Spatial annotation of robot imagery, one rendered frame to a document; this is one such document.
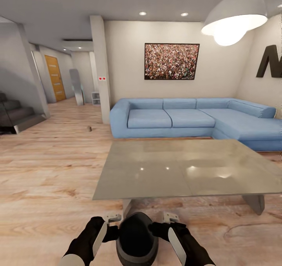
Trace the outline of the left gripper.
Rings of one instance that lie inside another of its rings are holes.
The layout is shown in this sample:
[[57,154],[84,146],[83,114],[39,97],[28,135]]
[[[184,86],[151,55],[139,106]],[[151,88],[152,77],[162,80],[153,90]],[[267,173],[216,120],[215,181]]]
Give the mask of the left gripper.
[[115,241],[118,239],[119,236],[122,236],[121,229],[118,229],[118,226],[107,226],[107,227],[108,227],[108,235],[102,241],[103,243],[106,243],[108,241]]

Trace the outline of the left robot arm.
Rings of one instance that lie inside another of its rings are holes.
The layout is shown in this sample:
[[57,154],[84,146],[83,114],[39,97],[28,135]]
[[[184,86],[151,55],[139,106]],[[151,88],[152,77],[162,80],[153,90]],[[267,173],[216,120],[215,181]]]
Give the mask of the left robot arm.
[[102,242],[115,241],[122,236],[118,226],[110,226],[110,223],[120,220],[119,214],[107,214],[103,219],[101,216],[92,217],[82,233],[72,240],[65,256],[56,266],[89,266]]

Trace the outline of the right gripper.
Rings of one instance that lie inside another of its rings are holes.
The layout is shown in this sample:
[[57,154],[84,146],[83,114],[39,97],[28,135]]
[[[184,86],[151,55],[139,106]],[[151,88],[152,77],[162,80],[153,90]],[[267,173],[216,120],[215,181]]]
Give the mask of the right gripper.
[[164,229],[167,225],[168,223],[153,222],[152,224],[148,225],[148,230],[152,232],[153,236],[161,237],[162,239],[166,240],[164,236]]

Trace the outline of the cauldron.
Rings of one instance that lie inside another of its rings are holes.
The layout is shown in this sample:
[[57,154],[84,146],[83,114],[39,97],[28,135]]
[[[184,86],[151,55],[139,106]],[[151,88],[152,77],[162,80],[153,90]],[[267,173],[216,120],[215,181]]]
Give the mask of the cauldron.
[[122,236],[116,250],[122,266],[151,266],[159,249],[159,237],[152,235],[148,225],[153,221],[143,212],[126,217],[118,226]]

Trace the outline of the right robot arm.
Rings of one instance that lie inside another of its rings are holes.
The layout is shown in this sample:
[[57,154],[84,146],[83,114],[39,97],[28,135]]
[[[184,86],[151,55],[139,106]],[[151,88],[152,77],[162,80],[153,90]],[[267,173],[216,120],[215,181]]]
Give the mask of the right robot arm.
[[149,224],[148,230],[153,236],[171,243],[182,266],[215,266],[207,250],[191,236],[186,224],[178,223],[176,214],[163,212],[162,219],[162,223]]

